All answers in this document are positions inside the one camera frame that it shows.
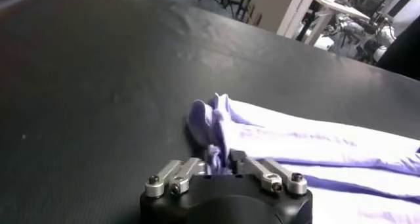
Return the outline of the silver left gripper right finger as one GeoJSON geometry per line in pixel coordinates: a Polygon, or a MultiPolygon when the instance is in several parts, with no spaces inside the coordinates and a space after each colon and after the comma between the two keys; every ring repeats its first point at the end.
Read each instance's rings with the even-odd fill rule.
{"type": "Polygon", "coordinates": [[[308,183],[302,173],[289,171],[272,158],[254,159],[244,151],[231,150],[230,163],[235,175],[255,176],[267,192],[277,194],[286,191],[294,196],[304,196],[308,191],[308,183]]]}

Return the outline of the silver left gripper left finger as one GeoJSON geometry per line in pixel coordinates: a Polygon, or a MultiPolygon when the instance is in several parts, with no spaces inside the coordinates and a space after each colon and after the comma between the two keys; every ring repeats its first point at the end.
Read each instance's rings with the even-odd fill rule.
{"type": "Polygon", "coordinates": [[[186,162],[171,160],[160,172],[149,177],[144,192],[149,198],[160,198],[165,192],[180,196],[188,192],[193,176],[206,173],[207,164],[199,158],[189,158],[186,162]]]}

